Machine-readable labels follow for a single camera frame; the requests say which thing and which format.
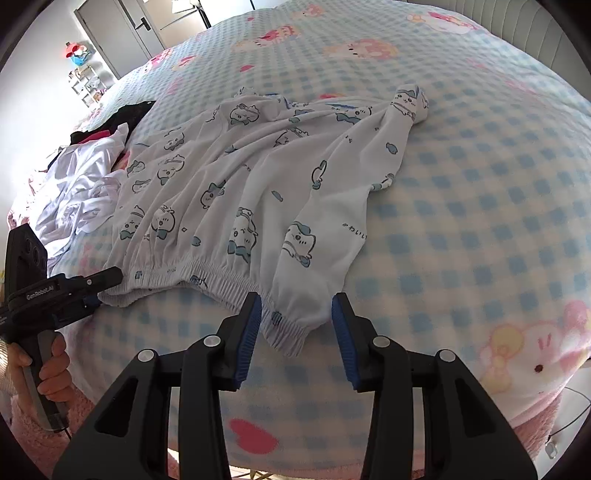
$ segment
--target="upholstered headboard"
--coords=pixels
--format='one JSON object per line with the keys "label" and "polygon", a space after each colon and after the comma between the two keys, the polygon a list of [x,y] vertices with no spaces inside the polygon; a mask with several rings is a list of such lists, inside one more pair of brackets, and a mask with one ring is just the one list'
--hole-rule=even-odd
{"label": "upholstered headboard", "polygon": [[528,53],[591,100],[591,73],[557,21],[536,0],[401,0],[456,11]]}

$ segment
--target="sleeve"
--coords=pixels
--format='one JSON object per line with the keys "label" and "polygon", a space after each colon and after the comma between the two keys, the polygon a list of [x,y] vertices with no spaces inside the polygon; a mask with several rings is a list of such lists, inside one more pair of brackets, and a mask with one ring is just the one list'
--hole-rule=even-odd
{"label": "sleeve", "polygon": [[330,145],[310,172],[310,197],[285,235],[274,275],[275,311],[261,325],[284,355],[298,355],[307,334],[330,320],[331,298],[367,237],[368,193],[392,184],[410,129],[427,109],[418,86],[401,86],[390,104],[376,107]]}

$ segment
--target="door handle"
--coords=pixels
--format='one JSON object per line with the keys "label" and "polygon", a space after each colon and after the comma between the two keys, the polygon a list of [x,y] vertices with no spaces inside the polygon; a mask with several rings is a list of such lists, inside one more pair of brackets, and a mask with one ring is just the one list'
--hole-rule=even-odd
{"label": "door handle", "polygon": [[140,22],[140,24],[137,27],[135,27],[136,30],[140,29],[141,27],[146,27],[147,31],[152,30],[152,27],[150,27],[150,24],[148,23],[145,17],[142,17],[141,20],[142,21]]}

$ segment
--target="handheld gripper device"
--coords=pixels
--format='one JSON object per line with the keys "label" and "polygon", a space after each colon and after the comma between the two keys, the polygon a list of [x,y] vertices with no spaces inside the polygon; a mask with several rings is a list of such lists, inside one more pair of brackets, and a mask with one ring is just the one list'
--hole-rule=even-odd
{"label": "handheld gripper device", "polygon": [[413,387],[423,391],[425,480],[536,480],[534,464],[495,403],[451,350],[408,352],[355,315],[345,293],[332,319],[347,380],[374,392],[361,480],[410,480]]}
{"label": "handheld gripper device", "polygon": [[68,428],[64,404],[37,392],[39,371],[51,358],[55,330],[88,317],[100,305],[96,294],[121,283],[111,267],[89,277],[47,278],[47,250],[28,224],[8,234],[5,265],[5,303],[0,309],[0,336],[16,342],[33,360],[23,369],[39,425],[50,432]]}
{"label": "handheld gripper device", "polygon": [[168,412],[180,387],[180,478],[230,480],[219,391],[246,380],[261,323],[250,292],[240,313],[186,350],[142,350],[121,372],[62,454],[53,480],[170,480]]}

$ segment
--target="red heart print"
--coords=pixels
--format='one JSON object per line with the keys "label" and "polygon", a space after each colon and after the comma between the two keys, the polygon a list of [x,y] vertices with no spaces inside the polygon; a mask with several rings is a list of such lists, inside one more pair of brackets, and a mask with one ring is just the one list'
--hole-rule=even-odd
{"label": "red heart print", "polygon": [[246,420],[232,419],[230,428],[238,436],[236,441],[238,446],[248,453],[266,455],[275,450],[279,444],[279,440],[273,435]]}

